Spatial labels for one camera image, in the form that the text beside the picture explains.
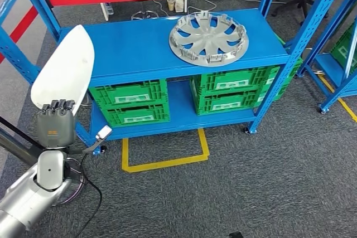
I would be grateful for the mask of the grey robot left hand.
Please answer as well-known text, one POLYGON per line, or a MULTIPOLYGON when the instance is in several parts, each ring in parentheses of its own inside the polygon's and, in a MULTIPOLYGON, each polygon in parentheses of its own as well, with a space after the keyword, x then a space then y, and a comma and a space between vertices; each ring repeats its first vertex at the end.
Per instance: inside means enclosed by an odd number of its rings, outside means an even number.
POLYGON ((45 148, 65 148, 73 144, 75 136, 73 100, 52 100, 37 113, 37 135, 45 148))

